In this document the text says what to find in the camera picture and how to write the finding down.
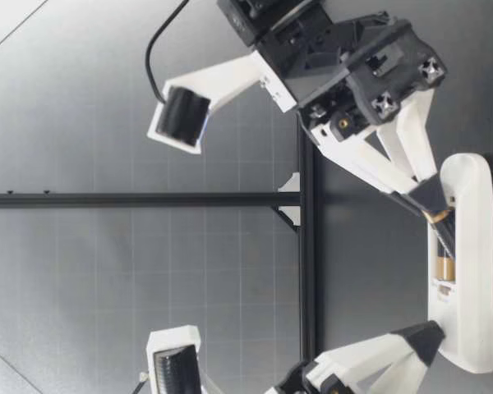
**white plastic panel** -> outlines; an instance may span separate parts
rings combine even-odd
[[[435,280],[437,239],[428,230],[429,319],[444,330],[440,353],[471,373],[493,371],[493,185],[486,160],[456,154],[441,171],[456,200],[456,282]]]

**robotic hand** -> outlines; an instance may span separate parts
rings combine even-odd
[[[447,70],[411,24],[385,12],[334,23],[314,0],[218,4],[252,54],[168,80],[148,136],[200,153],[209,117],[260,81],[326,158],[426,216],[441,257],[454,259],[453,209],[425,127]],[[387,156],[368,144],[374,132]]]
[[[370,392],[415,392],[422,365],[430,364],[439,347],[462,369],[491,372],[491,171],[473,153],[448,158],[440,171],[436,166],[426,121],[435,89],[448,74],[438,54],[408,21],[384,12],[334,23],[319,0],[218,0],[218,5],[251,54],[168,80],[149,138],[200,153],[211,115],[260,82],[283,112],[297,113],[323,156],[425,217],[429,320],[445,332],[445,340],[428,334],[435,344],[428,347],[431,357],[421,357],[398,333],[326,352],[317,365],[298,366],[271,393],[295,392],[295,384],[312,393],[361,392],[358,379],[385,367],[385,361],[393,364]],[[385,154],[369,143],[374,133]],[[422,325],[416,337],[439,331],[436,327]],[[403,374],[407,371],[412,378]]]
[[[384,368],[368,393],[415,394],[443,340],[442,329],[429,322],[326,351],[298,364],[266,394],[363,394],[358,383]],[[199,347],[195,327],[152,332],[146,347],[152,394],[206,394],[197,366]]]

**black 3d-printed part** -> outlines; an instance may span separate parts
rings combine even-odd
[[[436,215],[449,207],[439,175],[421,182],[405,198],[430,215]]]
[[[295,392],[304,392],[306,389],[303,386],[303,371],[308,365],[308,361],[302,361],[294,366],[287,374],[285,379],[278,385],[274,386],[274,390],[278,394],[294,394]]]
[[[350,387],[343,384],[336,375],[330,375],[322,384],[320,394],[354,394]]]
[[[157,133],[195,147],[205,130],[210,100],[189,89],[172,87],[164,104]]]
[[[154,354],[159,394],[201,394],[195,346]]]
[[[282,20],[303,0],[218,0],[218,6],[247,47]]]
[[[438,323],[433,321],[395,331],[391,334],[400,335],[428,368],[433,364],[436,353],[438,353],[438,349],[445,339],[444,331]]]

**brass component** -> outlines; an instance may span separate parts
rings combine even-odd
[[[450,257],[439,257],[436,260],[436,279],[446,282],[454,282],[456,280],[453,259]]]
[[[430,224],[436,224],[436,223],[443,221],[445,218],[447,218],[450,213],[451,213],[451,210],[446,209],[445,211],[437,213],[435,216],[431,216],[429,213],[424,212],[424,216],[426,217],[427,221]]]
[[[341,121],[339,121],[338,125],[340,129],[346,129],[349,125],[349,122],[347,119],[342,119]]]

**screw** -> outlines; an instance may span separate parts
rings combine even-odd
[[[347,119],[342,119],[341,121],[339,121],[338,125],[339,125],[339,128],[343,130],[343,129],[346,129],[348,127],[349,122]]]

